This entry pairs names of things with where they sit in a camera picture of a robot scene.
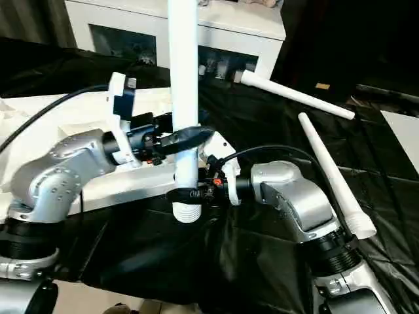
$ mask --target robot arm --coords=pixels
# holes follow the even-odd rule
[[[174,190],[172,201],[219,203],[228,198],[230,185],[219,167],[200,178],[199,190]],[[305,179],[291,162],[255,164],[249,177],[238,177],[237,193],[271,205],[287,224],[310,266],[314,283],[325,303],[324,314],[395,314],[388,295],[357,250],[357,238],[346,233],[327,196]]]
[[[213,135],[212,129],[197,126],[162,136],[169,131],[164,126],[170,118],[133,118],[127,136],[140,162],[159,164],[166,155],[196,147]],[[111,132],[91,130],[65,138],[15,173],[15,199],[0,232],[0,313],[52,312],[58,290],[45,274],[59,256],[62,222],[87,182],[126,162],[118,151]]]

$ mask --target white pvc pipe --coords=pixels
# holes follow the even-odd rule
[[[198,7],[196,0],[168,0],[170,81],[173,130],[198,125]],[[175,186],[196,188],[197,148],[175,155]],[[180,222],[194,222],[201,215],[200,205],[173,203],[173,214]]]
[[[346,224],[351,233],[355,234],[358,239],[367,239],[375,235],[376,228],[367,214],[365,214],[359,206],[355,196],[346,183],[344,177],[336,166],[335,161],[327,151],[326,146],[321,141],[316,129],[313,127],[307,114],[300,113],[299,120],[304,129],[305,134],[313,148],[314,153],[324,170],[327,179],[333,189],[343,215],[345,216]]]
[[[262,78],[258,76],[257,74],[255,74],[254,72],[251,72],[248,70],[245,70],[243,72],[241,83],[248,86],[258,87],[262,90],[266,90],[267,92],[271,92],[273,94],[277,94],[277,95],[298,101],[299,103],[303,103],[313,108],[323,110],[327,113],[341,116],[342,118],[345,118],[348,120],[353,119],[355,116],[355,113],[353,113],[352,111],[346,110],[344,108],[333,105],[331,103],[320,100],[318,98],[314,98],[310,95],[298,92],[284,85],[277,84],[275,82]]]

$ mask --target black plastic sheet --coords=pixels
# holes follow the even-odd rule
[[[167,69],[132,60],[8,40],[0,45],[7,56],[3,97],[72,92],[106,83],[113,71],[135,76],[140,88],[170,85]],[[22,59],[29,50],[31,58]],[[347,121],[218,80],[201,81],[199,94],[201,122],[236,150],[276,143],[312,152],[297,119],[307,112],[378,229],[361,241],[368,263],[400,313],[419,313],[419,177],[379,111],[350,107],[357,118]],[[280,158],[264,152],[240,163],[246,173],[253,163]],[[302,158],[292,161],[321,184]],[[254,203],[203,208],[190,225],[174,219],[163,197],[122,204],[85,214],[82,230],[77,216],[69,219],[61,249],[62,279],[142,298],[198,302],[206,313],[312,313],[321,302],[278,212]]]

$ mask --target wire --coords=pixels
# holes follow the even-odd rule
[[[79,227],[77,231],[77,236],[71,245],[71,248],[68,250],[67,256],[64,260],[70,259],[71,255],[74,254],[74,251],[77,247],[77,243],[83,233],[83,220],[84,220],[84,200],[83,200],[83,190],[80,191],[80,211],[79,211]],[[54,271],[55,274],[59,274],[65,268],[65,264],[61,263]]]
[[[307,152],[305,152],[305,151],[303,151],[299,148],[296,148],[296,147],[292,147],[292,146],[288,146],[288,145],[278,145],[278,144],[256,146],[256,147],[251,147],[251,148],[242,150],[240,152],[235,152],[234,154],[231,154],[227,157],[220,158],[219,161],[218,161],[218,164],[220,166],[223,166],[229,160],[235,159],[237,157],[240,157],[240,156],[252,153],[252,152],[257,152],[257,151],[260,151],[260,150],[283,150],[283,151],[286,151],[286,152],[297,152],[297,153],[303,155],[304,157],[306,157],[307,159],[309,159],[311,162],[317,164],[316,166],[320,167],[317,160],[313,156],[311,156],[309,153],[307,153]]]
[[[279,145],[279,144],[262,145],[262,146],[251,147],[251,148],[242,150],[240,152],[235,152],[234,154],[228,155],[227,157],[220,158],[218,160],[217,164],[216,164],[217,168],[221,169],[221,167],[226,162],[228,162],[229,160],[232,160],[232,159],[237,158],[237,157],[241,157],[241,156],[246,155],[246,154],[259,152],[259,151],[262,151],[262,150],[282,150],[282,151],[288,152],[288,153],[298,153],[298,154],[303,155],[304,157],[306,157],[312,163],[312,165],[320,172],[320,174],[323,178],[324,184],[327,187],[328,192],[329,192],[329,201],[331,202],[332,207],[335,209],[335,212],[338,216],[340,224],[344,228],[346,235],[348,237],[351,236],[352,233],[349,230],[348,226],[346,225],[342,209],[339,206],[339,203],[336,199],[336,196],[333,194],[332,186],[331,186],[323,168],[320,166],[319,162],[309,153],[307,153],[307,152],[305,152],[305,151],[303,151],[299,148],[288,146],[288,145]]]
[[[24,131],[26,130],[30,125],[32,125],[36,120],[38,120],[40,117],[45,115],[46,113],[50,112],[52,109],[57,107],[58,105],[61,105],[64,101],[67,101],[70,98],[73,98],[77,95],[86,93],[86,92],[99,92],[103,90],[107,90],[108,85],[94,85],[90,87],[83,88],[81,90],[77,90],[76,92],[67,94],[60,99],[57,99],[50,105],[46,106],[44,109],[39,111],[38,113],[35,113],[29,120],[27,120],[25,123],[23,123],[16,131],[14,131],[8,138],[5,139],[5,141],[0,145],[0,154]]]
[[[360,103],[358,100],[356,100],[354,96],[351,96],[351,99],[352,99],[352,101],[353,101],[355,104],[357,104],[358,106],[360,106],[360,107],[365,107],[362,103]]]

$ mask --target white tapered tube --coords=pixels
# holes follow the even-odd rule
[[[168,0],[170,81],[173,130],[198,125],[198,7],[196,0]],[[175,185],[196,188],[197,148],[175,155]],[[200,205],[173,203],[173,214],[180,222],[196,221]]]
[[[346,183],[344,177],[336,166],[335,161],[327,151],[326,146],[321,141],[316,129],[313,127],[307,114],[300,113],[299,120],[304,129],[305,134],[313,148],[314,153],[324,170],[327,179],[333,189],[343,215],[345,216],[346,224],[351,233],[355,234],[358,239],[367,239],[376,233],[376,228],[367,214],[365,214],[359,206],[355,196]]]
[[[267,92],[271,92],[273,94],[277,94],[298,101],[299,103],[303,103],[313,108],[323,110],[327,113],[341,116],[342,118],[348,120],[353,119],[355,116],[355,113],[353,113],[352,111],[346,110],[344,108],[333,105],[321,99],[312,97],[310,95],[298,92],[284,85],[277,84],[275,82],[272,82],[271,80],[267,80],[266,78],[260,77],[254,72],[248,70],[245,70],[243,72],[241,83],[248,86],[258,87],[262,90],[266,90]]]

